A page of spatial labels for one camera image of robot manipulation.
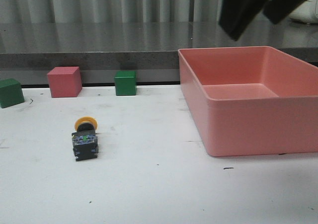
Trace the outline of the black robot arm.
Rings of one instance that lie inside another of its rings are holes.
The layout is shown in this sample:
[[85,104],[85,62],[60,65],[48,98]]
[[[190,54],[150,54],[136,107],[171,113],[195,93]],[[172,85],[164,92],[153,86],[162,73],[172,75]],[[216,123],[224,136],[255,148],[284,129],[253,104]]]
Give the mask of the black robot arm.
[[277,24],[306,0],[223,0],[219,25],[237,41],[248,25],[262,12],[273,24]]

